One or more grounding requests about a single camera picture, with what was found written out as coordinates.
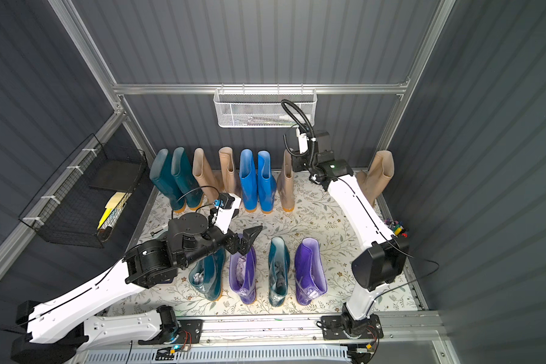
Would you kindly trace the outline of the blue rain boot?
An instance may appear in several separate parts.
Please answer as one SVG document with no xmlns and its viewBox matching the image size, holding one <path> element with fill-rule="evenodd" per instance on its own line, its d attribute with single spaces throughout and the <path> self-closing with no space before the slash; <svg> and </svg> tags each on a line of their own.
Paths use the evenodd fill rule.
<svg viewBox="0 0 546 364">
<path fill-rule="evenodd" d="M 264 213 L 274 209 L 276 180 L 272 174 L 270 153 L 262 150 L 258 152 L 257 187 L 259 203 Z"/>
<path fill-rule="evenodd" d="M 247 212 L 255 212 L 258 204 L 257 177 L 253 152 L 249 149 L 241 152 L 239 176 L 244 207 Z"/>
</svg>

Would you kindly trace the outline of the beige rain boot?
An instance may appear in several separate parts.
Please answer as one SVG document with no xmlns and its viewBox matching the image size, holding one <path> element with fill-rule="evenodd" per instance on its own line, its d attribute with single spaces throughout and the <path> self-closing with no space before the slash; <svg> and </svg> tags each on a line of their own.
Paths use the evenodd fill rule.
<svg viewBox="0 0 546 364">
<path fill-rule="evenodd" d="M 292 212 L 295 207 L 294 199 L 294 170 L 292 155 L 284 152 L 283 165 L 277 179 L 277 189 L 281 201 L 281 207 L 285 212 Z"/>
<path fill-rule="evenodd" d="M 201 186 L 210 203 L 214 202 L 223 190 L 221 178 L 212 170 L 204 149 L 196 148 L 192 165 L 193 176 Z"/>
<path fill-rule="evenodd" d="M 357 183 L 367 200 L 374 205 L 394 177 L 394 158 L 390 151 L 378 151 L 368 171 L 356 174 Z"/>
<path fill-rule="evenodd" d="M 221 176 L 224 185 L 224 191 L 229 194 L 239 196 L 239 186 L 237 170 L 234 164 L 233 150 L 230 147 L 222 147 L 218 151 L 219 161 L 221 165 Z"/>
</svg>

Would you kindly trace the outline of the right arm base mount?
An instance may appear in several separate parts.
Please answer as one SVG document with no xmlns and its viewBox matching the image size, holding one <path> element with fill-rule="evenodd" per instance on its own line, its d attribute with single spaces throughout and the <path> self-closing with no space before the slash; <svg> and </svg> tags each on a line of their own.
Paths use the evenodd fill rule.
<svg viewBox="0 0 546 364">
<path fill-rule="evenodd" d="M 369 340 L 382 339 L 382 324 L 376 314 L 368 318 L 354 320 L 345 312 L 341 315 L 323 315 L 316 325 L 322 330 L 326 341 L 332 340 Z"/>
</svg>

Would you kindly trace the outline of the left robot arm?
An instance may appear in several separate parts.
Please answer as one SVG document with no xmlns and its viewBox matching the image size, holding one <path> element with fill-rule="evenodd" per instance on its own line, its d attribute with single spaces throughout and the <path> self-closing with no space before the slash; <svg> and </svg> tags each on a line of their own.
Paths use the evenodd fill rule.
<svg viewBox="0 0 546 364">
<path fill-rule="evenodd" d="M 128 250 L 111 268 L 45 303 L 18 306 L 16 323 L 26 332 L 11 349 L 16 363 L 64 363 L 77 352 L 129 341 L 132 344 L 184 344 L 190 337 L 172 307 L 136 315 L 99 317 L 112 304 L 177 276 L 180 270 L 216 253 L 249 253 L 262 226 L 241 234 L 229 225 L 236 212 L 209 216 L 191 212 L 174 218 L 152 240 Z"/>
</svg>

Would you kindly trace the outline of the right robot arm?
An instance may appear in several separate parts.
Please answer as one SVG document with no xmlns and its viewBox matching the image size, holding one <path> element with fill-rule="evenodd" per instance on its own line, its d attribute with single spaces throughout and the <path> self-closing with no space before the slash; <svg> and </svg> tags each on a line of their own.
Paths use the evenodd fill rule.
<svg viewBox="0 0 546 364">
<path fill-rule="evenodd" d="M 396 241 L 396 234 L 379 217 L 373 203 L 394 177 L 394 157 L 379 151 L 370 170 L 357 174 L 344 160 L 333 160 L 333 152 L 322 154 L 326 161 L 315 166 L 311 152 L 294 156 L 295 171 L 308 171 L 310 180 L 329 193 L 341 207 L 358 239 L 360 254 L 353 260 L 355 278 L 352 294 L 344 304 L 343 325 L 367 322 L 378 297 L 391 289 L 406 262 L 409 247 Z"/>
</svg>

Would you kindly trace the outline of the blue rain boot back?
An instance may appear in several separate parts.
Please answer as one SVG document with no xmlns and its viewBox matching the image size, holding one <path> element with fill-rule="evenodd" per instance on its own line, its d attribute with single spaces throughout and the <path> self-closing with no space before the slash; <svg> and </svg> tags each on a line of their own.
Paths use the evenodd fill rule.
<svg viewBox="0 0 546 364">
<path fill-rule="evenodd" d="M 276 180 L 272 174 L 270 153 L 262 150 L 258 152 L 257 187 L 259 203 L 264 213 L 274 209 Z"/>
</svg>

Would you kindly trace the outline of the blue rain boot front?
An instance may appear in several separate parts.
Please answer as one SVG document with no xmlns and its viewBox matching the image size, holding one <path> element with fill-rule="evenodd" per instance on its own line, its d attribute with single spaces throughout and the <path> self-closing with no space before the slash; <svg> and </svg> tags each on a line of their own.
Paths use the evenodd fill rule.
<svg viewBox="0 0 546 364">
<path fill-rule="evenodd" d="M 244 207 L 247 212 L 255 212 L 258 204 L 257 177 L 253 152 L 249 149 L 241 152 L 239 176 Z"/>
</svg>

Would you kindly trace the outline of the dark green boot back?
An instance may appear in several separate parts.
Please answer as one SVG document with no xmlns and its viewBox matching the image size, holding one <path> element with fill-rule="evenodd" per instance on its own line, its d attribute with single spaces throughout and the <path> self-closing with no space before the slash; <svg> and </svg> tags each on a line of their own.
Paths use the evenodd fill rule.
<svg viewBox="0 0 546 364">
<path fill-rule="evenodd" d="M 183 147 L 176 148 L 172 154 L 171 175 L 187 206 L 192 210 L 200 208 L 204 193 L 193 176 L 191 163 Z"/>
</svg>

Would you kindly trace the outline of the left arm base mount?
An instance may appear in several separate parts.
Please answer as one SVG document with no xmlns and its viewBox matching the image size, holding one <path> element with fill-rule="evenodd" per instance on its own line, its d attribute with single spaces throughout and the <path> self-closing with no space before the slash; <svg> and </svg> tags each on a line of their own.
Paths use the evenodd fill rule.
<svg viewBox="0 0 546 364">
<path fill-rule="evenodd" d="M 201 319 L 185 319 L 161 325 L 161 331 L 152 339 L 139 340 L 140 346 L 177 344 L 198 344 L 203 332 L 204 321 Z"/>
</svg>

